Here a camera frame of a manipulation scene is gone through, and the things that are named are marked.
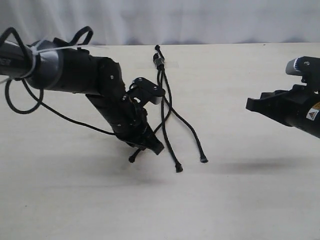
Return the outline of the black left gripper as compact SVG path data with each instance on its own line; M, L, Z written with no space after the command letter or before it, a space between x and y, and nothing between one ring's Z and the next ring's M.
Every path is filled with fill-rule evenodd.
M86 94L87 99L107 121L114 135L132 148L146 148L159 155L163 143L147 123L144 106L149 102L148 94L141 87L134 87L120 97Z

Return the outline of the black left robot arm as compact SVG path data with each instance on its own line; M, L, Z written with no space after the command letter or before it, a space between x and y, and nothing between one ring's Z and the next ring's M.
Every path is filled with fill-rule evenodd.
M120 64L109 57L93 56L58 40L25 47L5 41L0 46L0 73L25 80L37 90L84 94L119 140L155 154L164 149L145 109L145 104L161 101L164 89L144 77L126 88Z

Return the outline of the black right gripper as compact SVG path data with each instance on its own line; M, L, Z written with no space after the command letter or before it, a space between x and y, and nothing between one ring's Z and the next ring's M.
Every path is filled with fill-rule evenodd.
M249 97L245 108L316 138L320 136L320 95L304 85L263 92L260 98Z

